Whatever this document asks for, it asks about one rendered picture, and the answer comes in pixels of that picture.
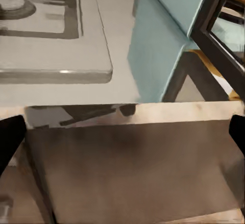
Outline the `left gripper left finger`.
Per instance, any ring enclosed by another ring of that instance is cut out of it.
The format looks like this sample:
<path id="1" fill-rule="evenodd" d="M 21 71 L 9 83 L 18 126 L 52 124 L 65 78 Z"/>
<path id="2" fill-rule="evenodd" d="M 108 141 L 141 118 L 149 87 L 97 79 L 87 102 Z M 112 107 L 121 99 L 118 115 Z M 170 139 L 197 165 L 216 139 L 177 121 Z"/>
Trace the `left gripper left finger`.
<path id="1" fill-rule="evenodd" d="M 26 134 L 22 115 L 0 120 L 0 177 Z"/>

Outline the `microwave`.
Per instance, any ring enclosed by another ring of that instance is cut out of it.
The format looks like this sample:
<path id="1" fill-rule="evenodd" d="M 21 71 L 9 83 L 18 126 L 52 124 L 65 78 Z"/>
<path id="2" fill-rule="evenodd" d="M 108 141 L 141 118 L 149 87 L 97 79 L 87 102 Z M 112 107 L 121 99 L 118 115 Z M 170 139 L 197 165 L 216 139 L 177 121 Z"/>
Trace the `microwave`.
<path id="1" fill-rule="evenodd" d="M 157 0 L 245 103 L 245 0 Z"/>

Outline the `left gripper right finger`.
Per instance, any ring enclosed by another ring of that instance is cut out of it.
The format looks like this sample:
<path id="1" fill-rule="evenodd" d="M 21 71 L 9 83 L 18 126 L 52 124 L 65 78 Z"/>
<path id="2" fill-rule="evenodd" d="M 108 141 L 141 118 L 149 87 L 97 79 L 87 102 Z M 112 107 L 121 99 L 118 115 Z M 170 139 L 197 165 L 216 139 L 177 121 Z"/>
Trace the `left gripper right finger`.
<path id="1" fill-rule="evenodd" d="M 240 150 L 245 156 L 245 117 L 240 115 L 233 115 L 230 126 L 229 134 L 236 142 Z"/>

